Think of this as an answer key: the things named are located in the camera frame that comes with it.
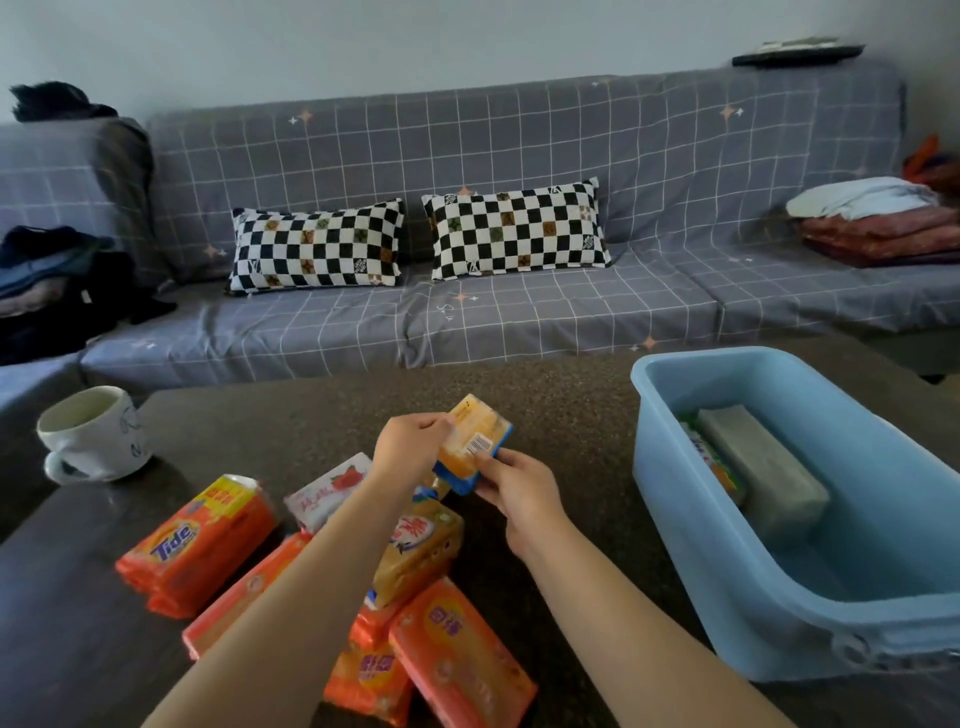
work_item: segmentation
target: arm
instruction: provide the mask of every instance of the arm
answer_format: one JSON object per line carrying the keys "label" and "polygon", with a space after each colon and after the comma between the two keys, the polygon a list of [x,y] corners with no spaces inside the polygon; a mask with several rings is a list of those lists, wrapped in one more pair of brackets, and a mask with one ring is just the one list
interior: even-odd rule
{"label": "arm", "polygon": [[478,459],[477,493],[507,516],[510,548],[621,726],[793,725],[577,530],[549,468],[513,450],[497,458]]}
{"label": "arm", "polygon": [[144,728],[308,725],[396,522],[451,429],[445,415],[390,420],[364,482]]}

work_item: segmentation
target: forearm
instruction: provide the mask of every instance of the forearm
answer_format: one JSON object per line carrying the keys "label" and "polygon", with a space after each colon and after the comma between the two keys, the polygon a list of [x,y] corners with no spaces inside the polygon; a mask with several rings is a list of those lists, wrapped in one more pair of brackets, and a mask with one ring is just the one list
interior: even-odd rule
{"label": "forearm", "polygon": [[593,684],[621,726],[790,726],[753,686],[664,614],[560,519],[524,554]]}
{"label": "forearm", "polygon": [[371,473],[145,728],[306,726],[411,495]]}

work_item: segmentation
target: white mug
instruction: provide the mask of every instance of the white mug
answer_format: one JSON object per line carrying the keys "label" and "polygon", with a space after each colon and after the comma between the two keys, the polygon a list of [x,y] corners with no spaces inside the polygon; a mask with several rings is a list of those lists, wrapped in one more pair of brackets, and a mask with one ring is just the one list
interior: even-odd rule
{"label": "white mug", "polygon": [[[47,477],[59,485],[116,480],[138,471],[153,452],[130,395],[119,387],[93,387],[50,407],[36,422],[50,450]],[[68,473],[63,463],[78,473]]]}

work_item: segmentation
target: pile of clothes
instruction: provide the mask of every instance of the pile of clothes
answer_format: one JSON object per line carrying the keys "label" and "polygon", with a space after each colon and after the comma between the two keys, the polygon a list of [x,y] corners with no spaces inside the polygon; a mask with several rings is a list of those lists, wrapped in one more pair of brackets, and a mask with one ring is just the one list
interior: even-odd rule
{"label": "pile of clothes", "polygon": [[804,243],[857,268],[960,262],[960,213],[896,177],[825,184],[786,206]]}
{"label": "pile of clothes", "polygon": [[124,319],[176,307],[137,287],[132,258],[109,238],[20,226],[0,244],[0,365],[78,352]]}

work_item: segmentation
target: hand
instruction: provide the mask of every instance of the hand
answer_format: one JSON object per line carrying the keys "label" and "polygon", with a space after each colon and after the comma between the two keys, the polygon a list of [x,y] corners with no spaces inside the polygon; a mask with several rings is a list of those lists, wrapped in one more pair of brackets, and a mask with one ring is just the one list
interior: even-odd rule
{"label": "hand", "polygon": [[371,475],[413,490],[437,462],[454,423],[452,415],[442,412],[391,418],[377,438]]}
{"label": "hand", "polygon": [[567,521],[553,473],[539,460],[501,448],[476,457],[483,477],[474,492],[507,517],[507,545],[520,559],[545,531]]}

